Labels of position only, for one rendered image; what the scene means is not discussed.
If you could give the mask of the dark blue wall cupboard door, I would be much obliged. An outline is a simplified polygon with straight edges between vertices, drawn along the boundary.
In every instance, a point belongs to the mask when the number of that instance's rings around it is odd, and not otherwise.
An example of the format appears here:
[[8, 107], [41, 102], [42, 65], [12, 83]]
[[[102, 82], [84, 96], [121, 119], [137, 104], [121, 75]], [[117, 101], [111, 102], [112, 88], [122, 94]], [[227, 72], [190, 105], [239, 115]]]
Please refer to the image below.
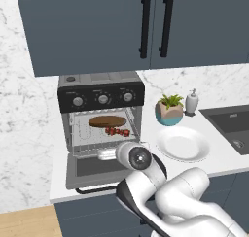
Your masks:
[[165, 4], [156, 0], [153, 69], [249, 62], [249, 0], [174, 0], [167, 57], [161, 57]]
[[147, 57], [140, 57], [141, 0], [18, 0], [37, 77], [146, 70], [150, 66], [151, 0]]

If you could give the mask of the white plate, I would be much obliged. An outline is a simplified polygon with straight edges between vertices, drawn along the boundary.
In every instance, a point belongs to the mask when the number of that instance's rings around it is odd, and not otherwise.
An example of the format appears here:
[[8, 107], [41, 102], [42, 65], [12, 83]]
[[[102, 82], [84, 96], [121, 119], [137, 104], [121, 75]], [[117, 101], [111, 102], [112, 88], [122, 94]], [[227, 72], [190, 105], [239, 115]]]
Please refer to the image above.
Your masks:
[[157, 136], [157, 148], [164, 155], [180, 162], [199, 162], [210, 152], [205, 137], [188, 127], [171, 126]]

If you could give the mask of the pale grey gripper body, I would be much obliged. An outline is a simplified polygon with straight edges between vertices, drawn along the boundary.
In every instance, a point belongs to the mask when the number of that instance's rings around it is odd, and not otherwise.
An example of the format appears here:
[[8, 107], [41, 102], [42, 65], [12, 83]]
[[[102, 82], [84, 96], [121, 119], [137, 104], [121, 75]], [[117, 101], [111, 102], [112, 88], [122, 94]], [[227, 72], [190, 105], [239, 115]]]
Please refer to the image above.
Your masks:
[[115, 149], [99, 150], [97, 156], [100, 160], [113, 160], [116, 158], [116, 150]]

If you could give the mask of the black and silver toaster oven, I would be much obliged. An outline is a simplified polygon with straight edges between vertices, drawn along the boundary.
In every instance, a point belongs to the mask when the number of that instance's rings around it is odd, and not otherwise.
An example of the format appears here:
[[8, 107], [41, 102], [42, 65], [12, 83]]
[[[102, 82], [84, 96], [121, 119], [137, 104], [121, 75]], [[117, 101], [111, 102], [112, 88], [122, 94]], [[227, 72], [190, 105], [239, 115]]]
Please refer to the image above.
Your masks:
[[[127, 92], [133, 95], [129, 102], [124, 101], [124, 94]], [[100, 104], [98, 101], [98, 97], [103, 94], [108, 96], [106, 104]], [[70, 113], [130, 109], [140, 136], [144, 95], [145, 86], [134, 71], [61, 76], [58, 81], [57, 98], [62, 115], [67, 150], [78, 157], [94, 156], [99, 151], [87, 153], [72, 151]], [[82, 106], [73, 104], [73, 99], [76, 97], [83, 99]]]

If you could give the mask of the white soap dispenser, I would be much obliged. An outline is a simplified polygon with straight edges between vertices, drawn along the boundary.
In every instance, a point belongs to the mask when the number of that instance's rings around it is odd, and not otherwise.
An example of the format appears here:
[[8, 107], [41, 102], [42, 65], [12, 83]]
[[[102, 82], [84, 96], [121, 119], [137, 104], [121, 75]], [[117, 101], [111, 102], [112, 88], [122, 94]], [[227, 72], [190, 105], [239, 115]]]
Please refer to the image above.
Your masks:
[[196, 89], [193, 88], [191, 93], [186, 97], [185, 100], [185, 115], [193, 116], [198, 105], [198, 96], [196, 95]]

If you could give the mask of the toaster oven glass door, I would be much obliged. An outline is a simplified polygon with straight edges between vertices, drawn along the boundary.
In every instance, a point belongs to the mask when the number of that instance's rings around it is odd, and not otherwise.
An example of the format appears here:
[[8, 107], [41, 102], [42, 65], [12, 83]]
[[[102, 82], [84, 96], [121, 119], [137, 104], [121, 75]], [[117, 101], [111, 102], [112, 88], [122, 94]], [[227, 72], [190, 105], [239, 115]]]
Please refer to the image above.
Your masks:
[[97, 157], [77, 158], [72, 153], [67, 158], [66, 188], [115, 186], [130, 174], [116, 159], [100, 160]]

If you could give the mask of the dark grey sink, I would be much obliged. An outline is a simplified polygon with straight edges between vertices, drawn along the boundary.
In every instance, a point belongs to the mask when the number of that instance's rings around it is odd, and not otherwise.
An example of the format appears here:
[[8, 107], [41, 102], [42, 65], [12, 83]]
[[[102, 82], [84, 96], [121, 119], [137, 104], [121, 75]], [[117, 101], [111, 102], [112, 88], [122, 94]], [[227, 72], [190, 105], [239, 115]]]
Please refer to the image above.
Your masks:
[[249, 154], [249, 104], [200, 112], [240, 155]]

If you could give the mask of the red kebab skewer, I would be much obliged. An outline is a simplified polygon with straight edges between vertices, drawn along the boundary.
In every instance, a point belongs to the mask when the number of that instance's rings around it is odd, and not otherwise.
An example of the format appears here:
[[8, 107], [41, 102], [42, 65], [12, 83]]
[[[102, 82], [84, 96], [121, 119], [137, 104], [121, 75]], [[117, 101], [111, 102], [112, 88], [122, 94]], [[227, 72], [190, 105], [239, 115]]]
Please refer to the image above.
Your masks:
[[120, 129], [116, 127], [106, 127], [105, 132], [111, 136], [118, 134], [123, 137], [128, 137], [130, 135], [130, 131], [128, 129]]

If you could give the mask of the brown baguette bread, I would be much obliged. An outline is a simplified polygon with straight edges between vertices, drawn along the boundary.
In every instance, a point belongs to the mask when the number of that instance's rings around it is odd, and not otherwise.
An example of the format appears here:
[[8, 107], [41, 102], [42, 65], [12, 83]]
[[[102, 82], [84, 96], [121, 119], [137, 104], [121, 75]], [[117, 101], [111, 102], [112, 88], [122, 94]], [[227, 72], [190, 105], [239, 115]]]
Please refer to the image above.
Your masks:
[[89, 126], [92, 127], [116, 127], [126, 124], [126, 118], [117, 116], [100, 116], [89, 120]]

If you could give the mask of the potted plant in two-tone pot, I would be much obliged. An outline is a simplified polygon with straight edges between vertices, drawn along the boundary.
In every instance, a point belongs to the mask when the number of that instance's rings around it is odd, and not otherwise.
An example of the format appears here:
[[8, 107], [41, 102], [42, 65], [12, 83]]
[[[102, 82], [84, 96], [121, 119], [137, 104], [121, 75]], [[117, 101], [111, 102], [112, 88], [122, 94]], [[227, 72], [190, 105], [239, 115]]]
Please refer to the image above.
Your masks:
[[158, 123], [164, 126], [173, 126], [179, 123], [183, 117], [182, 96], [165, 94], [155, 106], [155, 115]]

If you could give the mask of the dark blue base cupboard front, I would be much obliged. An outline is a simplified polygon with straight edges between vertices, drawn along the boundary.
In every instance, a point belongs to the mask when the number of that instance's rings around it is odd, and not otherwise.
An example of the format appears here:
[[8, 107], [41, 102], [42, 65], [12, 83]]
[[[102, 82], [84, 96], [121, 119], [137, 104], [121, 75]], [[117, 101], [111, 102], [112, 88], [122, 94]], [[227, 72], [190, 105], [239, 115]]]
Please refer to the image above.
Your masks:
[[151, 237], [151, 227], [114, 194], [55, 203], [62, 237]]
[[249, 172], [211, 178], [201, 200], [217, 203], [249, 233]]

